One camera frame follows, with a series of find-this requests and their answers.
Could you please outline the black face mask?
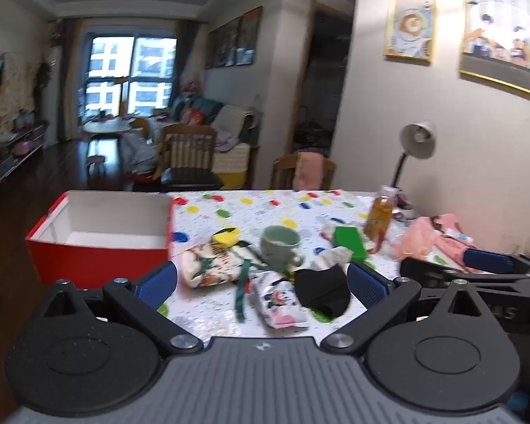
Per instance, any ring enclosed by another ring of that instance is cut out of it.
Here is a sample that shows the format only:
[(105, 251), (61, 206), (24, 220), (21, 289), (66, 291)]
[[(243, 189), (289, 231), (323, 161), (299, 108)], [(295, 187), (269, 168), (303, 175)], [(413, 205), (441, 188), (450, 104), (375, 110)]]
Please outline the black face mask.
[(347, 275), (338, 264), (320, 271), (300, 269), (295, 274), (294, 286), (302, 306), (328, 319), (341, 317), (350, 304)]

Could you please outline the white cloth rag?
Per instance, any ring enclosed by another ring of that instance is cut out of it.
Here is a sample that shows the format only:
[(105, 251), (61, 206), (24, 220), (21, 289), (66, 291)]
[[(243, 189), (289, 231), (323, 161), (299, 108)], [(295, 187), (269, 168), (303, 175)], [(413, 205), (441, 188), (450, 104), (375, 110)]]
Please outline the white cloth rag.
[(352, 251), (347, 247), (335, 247), (330, 250), (324, 250), (317, 255), (310, 268), (315, 271), (328, 270), (336, 265), (340, 266), (344, 273), (351, 262)]

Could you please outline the pink mesh bath pouf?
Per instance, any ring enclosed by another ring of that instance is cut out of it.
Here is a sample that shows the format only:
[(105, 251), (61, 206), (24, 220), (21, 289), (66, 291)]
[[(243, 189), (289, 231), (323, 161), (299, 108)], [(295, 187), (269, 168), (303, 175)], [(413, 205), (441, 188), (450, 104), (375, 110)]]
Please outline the pink mesh bath pouf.
[(390, 255), (395, 260), (415, 258), (424, 260), (433, 250), (441, 232), (434, 227), (427, 216), (410, 224), (403, 235), (390, 246)]

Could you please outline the floral fabric pouch green ribbon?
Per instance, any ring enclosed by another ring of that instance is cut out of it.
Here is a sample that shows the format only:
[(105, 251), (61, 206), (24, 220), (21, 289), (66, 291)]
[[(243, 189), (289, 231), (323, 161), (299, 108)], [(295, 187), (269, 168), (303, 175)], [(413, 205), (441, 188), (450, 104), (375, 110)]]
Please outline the floral fabric pouch green ribbon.
[(226, 248), (213, 242), (193, 246), (182, 253), (180, 262), (181, 279), (190, 288), (234, 283), (234, 309), (240, 323), (246, 320), (245, 295), (251, 289), (254, 275), (275, 272), (283, 278), (292, 278), (290, 271), (266, 263), (253, 244), (245, 240)]

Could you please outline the green sponge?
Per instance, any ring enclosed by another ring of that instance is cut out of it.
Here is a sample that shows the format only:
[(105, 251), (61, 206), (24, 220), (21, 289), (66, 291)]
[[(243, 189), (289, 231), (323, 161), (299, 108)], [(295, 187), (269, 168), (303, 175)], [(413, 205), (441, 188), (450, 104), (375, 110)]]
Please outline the green sponge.
[(364, 261), (366, 248), (358, 230), (351, 226), (338, 226), (334, 230), (333, 243), (336, 247), (344, 247), (351, 251), (351, 260)]

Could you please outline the yellow sponge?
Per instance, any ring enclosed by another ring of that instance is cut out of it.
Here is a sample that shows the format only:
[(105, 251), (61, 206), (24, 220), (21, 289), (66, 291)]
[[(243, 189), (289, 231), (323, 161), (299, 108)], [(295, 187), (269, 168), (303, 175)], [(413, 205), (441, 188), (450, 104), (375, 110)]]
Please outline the yellow sponge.
[(224, 228), (210, 238), (210, 245), (217, 250), (226, 250), (239, 242), (240, 232), (237, 228)]

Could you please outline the cartoon print sock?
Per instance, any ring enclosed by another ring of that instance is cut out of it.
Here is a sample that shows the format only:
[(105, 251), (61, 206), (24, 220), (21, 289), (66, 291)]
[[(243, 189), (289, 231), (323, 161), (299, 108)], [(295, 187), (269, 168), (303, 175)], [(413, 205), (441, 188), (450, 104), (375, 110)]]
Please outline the cartoon print sock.
[(275, 271), (262, 271), (253, 274), (250, 282), (255, 306), (268, 327), (275, 330), (308, 327), (306, 311), (288, 278)]

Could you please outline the pink printed cloth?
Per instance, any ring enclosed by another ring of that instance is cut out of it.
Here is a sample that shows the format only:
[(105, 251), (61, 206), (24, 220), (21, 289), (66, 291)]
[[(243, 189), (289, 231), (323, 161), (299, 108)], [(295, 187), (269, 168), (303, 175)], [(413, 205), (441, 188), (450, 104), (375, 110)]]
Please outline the pink printed cloth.
[(457, 217), (453, 213), (444, 213), (439, 216), (432, 216), (431, 222), (440, 233), (436, 239), (436, 247), (467, 273), (478, 273), (477, 269), (464, 264), (464, 253), (467, 250), (475, 249), (475, 245), (473, 239), (461, 231)]

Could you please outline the polka dot tablecloth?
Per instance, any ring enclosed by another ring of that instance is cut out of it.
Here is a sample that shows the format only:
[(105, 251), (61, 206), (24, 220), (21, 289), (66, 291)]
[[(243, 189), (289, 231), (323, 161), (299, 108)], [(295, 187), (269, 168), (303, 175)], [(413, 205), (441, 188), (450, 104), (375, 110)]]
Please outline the polka dot tablecloth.
[(396, 278), (407, 252), (451, 259), (420, 219), (422, 243), (398, 222), (382, 244), (363, 232), (373, 199), (342, 190), (221, 190), (173, 197), (170, 257), (178, 286), (173, 323), (214, 337), (321, 340), (366, 311), (370, 277)]

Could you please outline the grey gooseneck desk lamp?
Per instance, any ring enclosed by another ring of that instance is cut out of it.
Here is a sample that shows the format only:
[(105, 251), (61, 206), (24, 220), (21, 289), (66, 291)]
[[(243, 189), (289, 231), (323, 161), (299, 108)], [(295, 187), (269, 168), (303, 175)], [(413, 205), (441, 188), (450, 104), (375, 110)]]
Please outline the grey gooseneck desk lamp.
[(393, 216), (397, 221), (406, 223), (416, 218), (416, 212), (404, 190), (399, 187), (400, 177), (409, 158), (427, 160), (434, 155), (436, 151), (436, 127), (429, 120), (407, 124), (401, 129), (399, 140), (402, 154), (393, 174), (393, 182), (391, 182), (391, 185), (397, 189)]

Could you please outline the pink towel on chair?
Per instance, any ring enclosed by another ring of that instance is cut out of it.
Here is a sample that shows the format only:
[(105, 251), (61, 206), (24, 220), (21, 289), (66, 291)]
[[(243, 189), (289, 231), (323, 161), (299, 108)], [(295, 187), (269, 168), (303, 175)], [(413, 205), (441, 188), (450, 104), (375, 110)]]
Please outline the pink towel on chair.
[(293, 179), (293, 189), (316, 190), (323, 183), (324, 156), (316, 152), (299, 152)]

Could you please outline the sofa with cream throw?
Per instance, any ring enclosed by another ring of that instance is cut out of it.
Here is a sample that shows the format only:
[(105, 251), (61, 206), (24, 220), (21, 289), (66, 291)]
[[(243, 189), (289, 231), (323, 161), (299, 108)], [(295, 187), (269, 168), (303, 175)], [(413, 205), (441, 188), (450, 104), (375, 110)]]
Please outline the sofa with cream throw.
[(242, 189), (248, 182), (257, 151), (262, 112), (254, 106), (244, 109), (200, 95), (178, 97), (171, 108), (148, 119), (151, 139), (160, 143), (160, 131), (171, 124), (200, 124), (216, 131), (212, 170), (225, 189)]

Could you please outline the low tv console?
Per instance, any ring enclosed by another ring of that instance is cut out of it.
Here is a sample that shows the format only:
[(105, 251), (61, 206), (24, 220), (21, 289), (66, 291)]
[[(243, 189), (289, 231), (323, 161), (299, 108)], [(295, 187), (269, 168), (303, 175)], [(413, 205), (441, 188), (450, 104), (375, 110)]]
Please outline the low tv console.
[(46, 125), (37, 123), (16, 132), (11, 140), (0, 142), (0, 182), (43, 150), (45, 131)]

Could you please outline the large gold framed picture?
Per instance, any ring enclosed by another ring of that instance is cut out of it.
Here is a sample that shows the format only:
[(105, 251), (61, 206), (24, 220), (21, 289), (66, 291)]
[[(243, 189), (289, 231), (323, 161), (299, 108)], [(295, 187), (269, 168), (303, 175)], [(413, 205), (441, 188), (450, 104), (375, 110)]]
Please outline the large gold framed picture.
[(459, 72), (530, 96), (530, 0), (464, 0)]

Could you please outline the dark framed wall pictures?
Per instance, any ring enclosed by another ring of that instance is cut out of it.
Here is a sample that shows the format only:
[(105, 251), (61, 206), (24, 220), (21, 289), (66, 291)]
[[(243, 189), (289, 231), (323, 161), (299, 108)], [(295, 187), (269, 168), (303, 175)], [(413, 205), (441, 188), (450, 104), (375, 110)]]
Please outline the dark framed wall pictures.
[(253, 65), (263, 7), (256, 7), (208, 34), (205, 68)]

